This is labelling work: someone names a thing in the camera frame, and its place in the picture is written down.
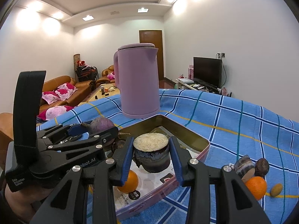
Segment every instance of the white cut surface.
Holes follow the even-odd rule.
[[[167,146],[168,138],[161,133],[146,133],[138,136],[134,142],[134,147],[143,152],[153,152]]]

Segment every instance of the black round label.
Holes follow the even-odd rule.
[[[138,190],[135,190],[131,193],[128,193],[128,196],[131,200],[138,200],[140,198],[140,192]]]

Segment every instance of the coffee table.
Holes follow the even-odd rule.
[[[82,102],[79,104],[80,105],[83,105],[83,104],[86,104],[86,103],[89,103],[89,102],[92,102],[92,101],[95,101],[95,96],[98,97],[98,99],[102,99],[102,98],[105,98],[105,97],[110,97],[110,96],[113,96],[113,95],[117,95],[117,94],[120,94],[120,91],[118,88],[115,89],[115,91],[113,92],[107,92],[109,93],[108,96],[105,96],[105,93],[104,95],[102,95],[102,91],[101,91],[101,87],[104,86],[105,88],[110,88],[110,87],[113,87],[113,83],[106,83],[106,84],[101,84],[99,87],[98,87],[98,90],[86,101],[86,102]]]

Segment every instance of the kettle base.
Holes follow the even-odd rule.
[[[160,113],[160,107],[155,110],[154,112],[151,112],[151,113],[148,113],[148,114],[143,114],[143,115],[132,115],[132,114],[127,114],[125,112],[123,112],[123,115],[130,118],[130,119],[146,119],[146,118],[149,118],[149,117],[152,117],[156,114],[159,114]]]

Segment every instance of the blue tablecloth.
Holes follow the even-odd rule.
[[[261,106],[238,99],[193,90],[160,90],[160,113],[185,125],[211,142],[206,165],[221,168],[235,163],[243,155],[253,162],[266,158],[270,164],[266,175],[267,194],[259,201],[273,224],[281,224],[293,210],[299,197],[299,124]],[[121,112],[120,95],[99,99],[48,121],[38,127],[74,124],[98,116],[111,119],[123,128],[139,122]],[[282,183],[282,193],[272,198],[271,188]],[[183,224],[186,220],[189,189],[178,188],[165,199],[123,221],[123,224]],[[89,201],[88,223],[91,223]],[[215,192],[211,187],[211,223],[216,223]]]

